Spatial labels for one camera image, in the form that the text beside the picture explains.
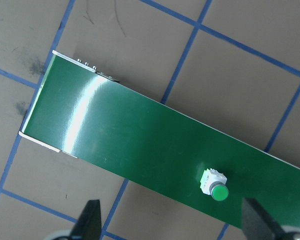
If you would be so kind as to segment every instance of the blue grid line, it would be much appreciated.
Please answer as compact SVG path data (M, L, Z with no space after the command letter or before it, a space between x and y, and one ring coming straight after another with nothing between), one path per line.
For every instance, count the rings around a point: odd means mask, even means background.
M273 134L272 134L272 136L271 136L268 144L266 145L266 147L264 149L264 151L266 153L268 153L269 150L270 150L270 148L273 146L275 140L278 137L278 134L279 134L280 130L282 129L283 125L285 124L285 122L286 122L289 114L291 113L292 108L295 106L296 101L298 100L299 96L300 96L300 85L297 88L297 90L295 91L295 93L294 93L291 101L288 104L288 107L284 111L284 114L283 114L282 118L280 119L280 121L279 121L278 125L276 126L276 128L275 128L275 130L274 130L274 132L273 132Z
M207 0L207 1L205 2L204 7L203 7L203 9L202 9L202 11L201 11L201 13L200 13L200 16L199 16L199 18L198 18L198 21L197 21L198 24L201 24L201 23L203 22L203 20L204 20L206 14L207 14L207 12L208 12L208 9L209 9L209 7L210 7L210 5L211 5L211 2L212 2L212 0ZM178 62L178 64L176 65L176 68L175 68L175 70L174 70L174 73L173 73L173 75L172 75L172 77L171 77L171 79L170 79L170 82L169 82L168 86L167 86L166 89L165 89L165 92L164 92L164 94L163 94L163 97L162 97L160 103L166 104L166 102L167 102L167 100L168 100L168 97L169 97L169 95L170 95L170 93L171 93L171 91L172 91L172 88L174 87L175 82L176 82L176 80L177 80L177 78L178 78L178 75L179 75L179 73L180 73L180 71L181 71L181 68L183 67L183 65L184 65L184 63L185 63L186 57L187 57L187 55L188 55L188 53L189 53L189 51L190 51L190 49L191 49L191 46L192 46L192 44L193 44L194 41L195 41L195 38L196 38L196 36L197 36L198 31L199 31L199 27L198 27L198 26L195 26L195 27L193 28L193 30L192 30L192 33L191 33L191 35L190 35L190 37L189 37L188 42L187 42L186 45L185 45L185 48L184 48L184 50L183 50L183 52L182 52L182 55L181 55L181 57L180 57L180 59L179 59L179 62Z
M221 231L220 231L220 233L219 233L219 236L217 237L216 240L222 240L222 238L224 237L224 235L225 235L225 233L226 233L228 227L229 227L229 224L228 224L228 223L225 223L225 224L223 225L223 228L221 229Z
M172 16L172 17L175 17L175 18L177 18L177 19L179 19L179 20L187 23L187 24L190 24L190 25L193 25L193 26L195 26L195 25L198 24L196 21L192 20L191 18L189 18L187 16L184 16L184 15L182 15L182 14L176 12L176 11L173 11L172 9L170 9L170 8L168 8L166 6L163 6L163 5L161 5L161 4L159 4L159 3L155 2L155 1L152 1L152 0L140 0L140 2L143 2L143 3L145 3L145 4L149 5L149 6L152 6L155 9L158 9L158 10L160 10L160 11L162 11L162 12L164 12L164 13Z
M47 212L49 214L52 214L52 215L55 215L55 216L57 216L59 218L68 220L69 222L72 222L72 223L76 223L77 222L77 219L75 219L75 218L73 218L71 216L68 216L68 215L63 214L63 213L61 213L59 211L53 210L53 209L51 209L49 207L46 207L44 205L41 205L41 204L39 204L37 202L31 201L31 200L29 200L29 199L27 199L25 197L22 197L22 196L20 196L18 194L13 193L13 192L1 189L1 193L4 194L4 195L7 195L7 196L9 196L9 197L11 197L13 199L19 200L20 202L28 204L28 205L30 205L32 207L35 207L35 208L40 209L40 210L43 210L43 211L45 211L45 212Z
M120 202L120 200L121 200L121 198L122 198L122 196L123 196L123 194L124 194L124 192L126 190L128 182L129 182L129 180L126 179L126 178L123 180L123 183L122 183L122 185L121 185L121 187L119 189L119 192L118 192L118 194L117 194L117 196L116 196L116 198L115 198L115 200L113 202L111 210L110 210L110 212L109 212L109 214L108 214L108 216L107 216L107 218L106 218L106 220L104 222L104 225L102 227L100 240L102 240L103 237L104 237L104 235L106 235L106 232L107 232L107 229L108 229L109 224L111 222L111 219L112 219L112 217L115 214L115 211L116 211L116 209L117 209L117 207L119 205L119 202Z
M112 238L112 239L115 239L115 240L126 240L125 238L120 237L120 236L118 236L118 235L115 235L115 234L113 234L113 233L111 233L111 232L108 232L108 231L104 232L104 235L105 235L105 236L108 236L108 237L110 237L110 238Z
M242 49L242 50L244 50L244 51L246 51L246 52L248 52L248 53L250 53L252 55L260 57L263 60L266 60L267 62L269 62L269 63L271 63L273 65L276 65L277 67L279 67L281 69L284 69L287 72L300 77L300 70L298 70L298 69L296 69L296 68L294 68L292 66L289 66L289 65L287 65L287 64L285 64L285 63L283 63L283 62L281 62L281 61L279 61L279 60L277 60L277 59L275 59L275 58L273 58L271 56L268 56L268 55L266 55L266 54L264 54L264 53L262 53L262 52L260 52L258 50L253 49L252 47L249 47L249 46L247 46L247 45L245 45L245 44L243 44L241 42L238 42L238 41L234 40L231 37L228 37L228 36L226 36L226 35L218 32L216 30L213 30L210 27L207 27L205 25L201 25L199 28L202 31L204 31L204 32L206 32L206 33L208 33L208 34L210 34L210 35L212 35L212 36L214 36L214 37L216 37L218 39L224 40L224 41L226 41L226 42L228 42L228 43L230 43L232 45L235 45L236 47L238 47L238 48L240 48L240 49Z
M59 43L59 41L60 41L60 38L61 38L62 33L63 33L63 31L64 31L64 28L65 28L65 26L66 26L66 23L67 23L67 21L68 21L68 19L69 19L71 10L72 10L72 8L73 8L73 6L74 6L74 3L75 3L75 0L69 0L69 2L68 2L68 5L67 5L66 10L65 10L65 12L64 12L64 15L63 15L63 17L62 17L60 26L59 26L59 28L58 28L58 30L57 30L55 36L54 36L53 42L52 42L52 44L51 44L51 47L50 47L50 50L49 50L49 53L48 53L48 56L47 56L47 58L46 58L46 60L45 60L44 68L43 68L43 71L44 71L44 72L47 70L48 65L49 65L49 63L50 63L50 61L51 61L51 59L52 59L52 56L53 56L52 50L54 50L54 49L58 46L58 43ZM3 70L1 70L1 69L0 69L0 74L6 74L6 75L8 76L8 73L5 72L5 71L3 71ZM17 76L15 76L15 75L13 75L13 74L10 74L9 77L14 78L14 80L15 80L15 79L18 79L18 82L21 82L21 83L24 82L23 80L21 81L22 78L17 77ZM38 80L38 84L35 85L35 86L36 86L36 90L35 90L35 92L34 92L34 94L33 94L33 96L32 96L32 100L31 100L30 106L33 104L33 101L34 101L34 99L35 99L35 95L36 95L37 92L38 92L38 88L39 88L39 86L40 86L40 84L41 84L41 82L42 82L42 80L43 80L43 77L44 77L44 74L41 74L41 75L40 75L40 78L39 78L39 80ZM22 128L22 126L23 126L23 124L24 124L24 120L25 120L25 119L23 119L20 128ZM20 136L19 134L17 134L17 136L16 136L16 138L15 138L15 140L14 140L12 149L11 149L11 151L10 151L8 160L7 160L6 165L5 165L5 167L4 167L4 170L3 170L3 173L2 173L1 179L0 179L0 194L1 194L3 191L5 191L5 190L3 190L3 186L4 186L5 182L6 182L8 173L9 173L9 171L10 171L10 167L11 167L11 165L12 165L12 163L13 163L14 158L15 158L15 155L16 155L16 152L17 152L17 149L18 149L20 140L21 140L21 136ZM22 198L22 197L16 197L16 196L17 196L16 194L15 194L14 196L15 196L15 199L18 199L18 200L20 200L20 201L21 201L21 200L25 200L25 198ZM52 209L49 210L49 208L44 207L44 206L42 206L42 205L40 205L40 204L38 204L38 203L32 202L32 201L30 201L30 200L29 200L29 201L23 201L23 202L28 203L28 204L30 204L31 206L34 206L34 207L38 207L38 208L40 207L40 209L42 209L43 211L49 212L49 213L57 213L57 211L54 211L54 210L52 210Z
M238 41L236 41L236 40L234 40L234 39L218 32L218 31L216 31L216 30L213 30L210 27L207 27L203 24L198 24L198 22L196 22L196 21L194 21L194 20L192 20L192 19L190 19L190 18L188 18L188 17L186 17L186 16L184 16L184 15L182 15L182 14L176 12L176 11L173 11L170 8L166 7L166 6L163 6L163 5L161 5L157 2L154 2L152 0L140 0L140 1L145 3L145 4L148 4L148 5L156 8L156 9L158 9L158 10L160 10L160 11L166 13L166 14L169 14L170 16L173 16L173 17L175 17L175 18L177 18L177 19L179 19L179 20L181 20L181 21L183 21L187 24L190 24L194 27L199 27L199 29L201 29L202 31L204 31L204 32L206 32L206 33L208 33L208 34L210 34L210 35L212 35L212 36L214 36L218 39L222 39L222 40L224 40L224 41L226 41L226 42L228 42L232 45L235 45L236 47L238 47L238 48L240 48L240 49L242 49L242 50L244 50L244 51L246 51L246 52L248 52L252 55L258 56L258 57L262 58L263 60L265 60L265 61L267 61L271 64L274 64L277 67L279 67L281 69L284 69L284 70L288 71L291 74L294 74L294 75L300 77L300 70L298 70L298 69L296 69L292 66L289 66L289 65L287 65L287 64L285 64L285 63L283 63L283 62L281 62L281 61L279 61L279 60L277 60L273 57L270 57L270 56L268 56L268 55L266 55L266 54L264 54L264 53L262 53L258 50L255 50L252 47L249 47L249 46L247 46L247 45L245 45L241 42L238 42Z
M0 75L5 76L6 78L12 79L12 80L14 80L18 83L24 84L24 85L26 85L30 88L33 88L33 89L37 88L37 84L35 84L31 81L25 80L24 78L16 76L16 75L14 75L10 72L7 72L5 70L0 69Z
M17 134L16 137L15 137L12 149L10 151L8 160L7 160L6 165L4 167L1 179L0 179L0 194L1 194L2 187L4 186L4 184L6 182L6 179L7 179L11 164L14 160L15 154L17 152L17 149L18 149L18 146L19 146L19 143L20 143L20 139L21 139L21 136L19 134Z

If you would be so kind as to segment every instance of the white connector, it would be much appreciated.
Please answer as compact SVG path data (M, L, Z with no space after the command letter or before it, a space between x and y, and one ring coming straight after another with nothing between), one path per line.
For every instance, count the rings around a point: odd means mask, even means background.
M215 169L206 169L203 172L202 178L200 180L200 188L204 194L211 195L210 186L215 182L221 182L226 184L227 178L222 173L219 173Z

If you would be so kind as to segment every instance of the gray surface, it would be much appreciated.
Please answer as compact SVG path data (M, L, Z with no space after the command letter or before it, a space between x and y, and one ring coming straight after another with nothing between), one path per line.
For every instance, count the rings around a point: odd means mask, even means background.
M159 101L193 27L136 0L117 1L118 21L114 1L88 3L94 24L77 0L57 50Z
M0 75L0 177L34 90Z
M217 239L223 222L129 182L108 230L126 239Z
M205 0L157 2L196 21ZM0 1L0 68L36 83L67 4ZM300 0L213 0L203 23L300 70ZM57 50L159 101L192 30L137 0L76 0ZM167 103L263 149L299 83L300 78L199 31ZM0 177L33 92L0 75ZM300 99L270 152L300 166ZM88 199L101 198L104 222L121 183L96 166L22 139L4 188L74 218ZM0 240L41 240L72 225L0 197ZM130 183L108 231L129 240L215 240L222 227L214 218ZM244 236L229 227L224 239Z
M274 142L270 153L300 167L300 98Z
M300 70L300 0L214 0L203 23Z
M67 0L0 0L0 68L37 83Z
M9 196L0 196L0 240L43 240L55 231L71 229L72 226L69 221Z
M100 199L103 224L122 182L86 161L22 139L5 189L76 219L88 200Z
M299 83L298 77L201 31L167 105L264 149Z

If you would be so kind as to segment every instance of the green push button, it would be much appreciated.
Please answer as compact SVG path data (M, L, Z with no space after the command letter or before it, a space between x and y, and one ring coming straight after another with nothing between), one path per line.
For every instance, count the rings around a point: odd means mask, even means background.
M229 190L223 184L215 185L211 189L211 196L216 201L223 201L223 200L225 200L228 197L228 195L229 195Z

